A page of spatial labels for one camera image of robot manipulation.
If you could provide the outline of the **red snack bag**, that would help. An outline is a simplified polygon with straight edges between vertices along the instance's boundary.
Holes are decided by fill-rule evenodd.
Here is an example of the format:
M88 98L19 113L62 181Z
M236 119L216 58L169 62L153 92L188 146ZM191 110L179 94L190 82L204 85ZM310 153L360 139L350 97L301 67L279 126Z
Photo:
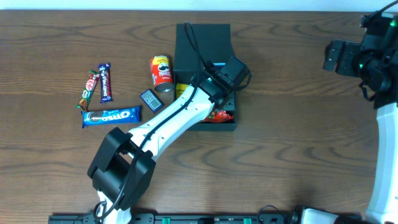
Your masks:
M213 111L211 112L203 122L209 123L225 123L227 121L232 121L234 119L234 115L230 111Z

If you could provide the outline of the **yellow snack bag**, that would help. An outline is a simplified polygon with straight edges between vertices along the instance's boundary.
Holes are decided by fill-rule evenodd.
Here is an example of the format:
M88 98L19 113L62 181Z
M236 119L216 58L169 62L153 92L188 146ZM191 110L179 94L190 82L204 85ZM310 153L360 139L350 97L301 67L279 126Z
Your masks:
M176 98L179 98L183 94L183 92L186 90L186 88L188 86L189 85L187 85L187 84L177 83L176 86L175 86L175 96L176 96Z

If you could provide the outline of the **black gift box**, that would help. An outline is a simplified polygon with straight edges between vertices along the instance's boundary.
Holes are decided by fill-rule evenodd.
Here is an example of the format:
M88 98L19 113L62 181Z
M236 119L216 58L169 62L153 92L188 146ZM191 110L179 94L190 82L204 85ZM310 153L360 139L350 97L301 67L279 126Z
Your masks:
M193 24L192 29L176 25L176 45L173 62L174 83L190 84L198 67L205 70L204 63L219 70L234 55L229 24ZM198 62L197 53L190 41L195 36L202 61Z

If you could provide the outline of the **red Pringles can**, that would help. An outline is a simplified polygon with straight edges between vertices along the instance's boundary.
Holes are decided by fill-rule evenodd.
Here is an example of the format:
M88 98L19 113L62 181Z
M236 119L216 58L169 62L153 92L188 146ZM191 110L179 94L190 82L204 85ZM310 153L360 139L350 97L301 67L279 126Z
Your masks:
M158 55L150 60L150 70L155 91L167 92L174 88L170 69L170 60L165 55Z

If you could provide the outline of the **blue Oreo cookie pack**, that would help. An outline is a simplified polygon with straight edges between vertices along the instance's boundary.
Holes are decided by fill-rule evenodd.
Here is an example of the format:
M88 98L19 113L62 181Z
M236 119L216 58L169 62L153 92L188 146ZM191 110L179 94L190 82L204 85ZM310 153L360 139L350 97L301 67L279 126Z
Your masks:
M82 128L107 124L140 123L141 108L123 108L116 110L82 111Z

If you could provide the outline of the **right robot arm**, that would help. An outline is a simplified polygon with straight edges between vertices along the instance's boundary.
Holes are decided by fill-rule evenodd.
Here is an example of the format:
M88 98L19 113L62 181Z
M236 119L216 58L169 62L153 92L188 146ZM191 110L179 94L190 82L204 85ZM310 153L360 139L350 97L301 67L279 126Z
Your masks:
M326 46L323 69L359 78L364 99L374 104L379 148L366 219L397 223L397 16L376 11L362 16L361 27L361 42L332 40Z

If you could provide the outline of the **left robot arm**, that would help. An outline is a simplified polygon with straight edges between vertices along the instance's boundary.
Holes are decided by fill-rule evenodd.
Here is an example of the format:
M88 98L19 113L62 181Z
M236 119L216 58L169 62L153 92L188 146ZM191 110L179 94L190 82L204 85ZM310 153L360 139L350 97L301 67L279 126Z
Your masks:
M160 155L250 79L248 66L235 56L220 69L207 63L180 97L150 121L126 133L112 129L87 172L101 199L94 208L95 223L129 223L130 209L147 190Z

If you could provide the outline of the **small dark blue packet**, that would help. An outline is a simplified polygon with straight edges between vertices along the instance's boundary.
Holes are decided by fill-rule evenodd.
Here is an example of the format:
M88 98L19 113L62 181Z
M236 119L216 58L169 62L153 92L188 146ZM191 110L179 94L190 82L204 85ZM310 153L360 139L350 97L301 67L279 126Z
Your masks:
M164 107L164 103L151 89L141 93L140 98L153 113L160 111Z

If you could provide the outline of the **purple Dairy Milk bar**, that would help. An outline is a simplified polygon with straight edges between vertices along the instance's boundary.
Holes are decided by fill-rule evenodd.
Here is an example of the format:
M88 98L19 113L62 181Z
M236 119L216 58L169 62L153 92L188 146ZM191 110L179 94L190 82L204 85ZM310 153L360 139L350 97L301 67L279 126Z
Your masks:
M102 63L98 65L100 81L101 81L100 103L106 103L113 100L111 92L110 68L111 68L110 63Z

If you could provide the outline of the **KitKat chocolate bar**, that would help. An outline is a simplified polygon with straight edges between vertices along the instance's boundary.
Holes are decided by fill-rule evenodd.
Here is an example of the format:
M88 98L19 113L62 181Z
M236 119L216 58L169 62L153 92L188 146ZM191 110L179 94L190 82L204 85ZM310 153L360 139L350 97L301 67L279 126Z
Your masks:
M84 111L88 110L88 105L93 96L97 83L99 81L100 74L94 70L89 71L88 80L83 89L79 102L76 104L75 108L80 108Z

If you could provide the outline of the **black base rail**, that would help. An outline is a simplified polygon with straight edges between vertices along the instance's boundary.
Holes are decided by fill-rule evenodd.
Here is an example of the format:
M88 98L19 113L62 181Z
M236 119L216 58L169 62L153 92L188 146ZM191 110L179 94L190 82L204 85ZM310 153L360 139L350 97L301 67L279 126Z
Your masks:
M154 215L140 213L117 218L115 223L127 224L286 224L288 219L278 213L256 215ZM96 224L92 213L83 215L51 215L48 224Z

